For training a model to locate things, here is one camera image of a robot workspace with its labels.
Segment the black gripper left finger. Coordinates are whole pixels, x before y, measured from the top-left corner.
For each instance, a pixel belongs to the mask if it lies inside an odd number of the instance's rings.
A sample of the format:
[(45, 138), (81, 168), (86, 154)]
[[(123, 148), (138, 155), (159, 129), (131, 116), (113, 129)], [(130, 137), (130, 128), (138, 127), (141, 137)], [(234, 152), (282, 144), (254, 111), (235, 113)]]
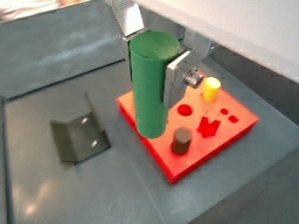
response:
[(121, 39), (126, 58), (130, 58), (130, 41), (142, 32), (147, 32), (142, 11), (134, 0), (106, 0), (111, 7), (117, 25), (121, 30)]

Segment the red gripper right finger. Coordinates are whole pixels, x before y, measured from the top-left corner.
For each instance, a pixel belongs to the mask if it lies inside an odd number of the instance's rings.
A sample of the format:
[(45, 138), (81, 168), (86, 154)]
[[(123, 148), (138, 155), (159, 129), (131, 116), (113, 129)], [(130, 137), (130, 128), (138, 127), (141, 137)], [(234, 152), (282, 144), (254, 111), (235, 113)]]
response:
[(203, 82), (199, 66), (215, 49), (215, 42), (187, 29), (183, 39), (185, 51), (166, 67), (163, 104), (171, 109), (185, 97), (186, 88), (197, 89)]

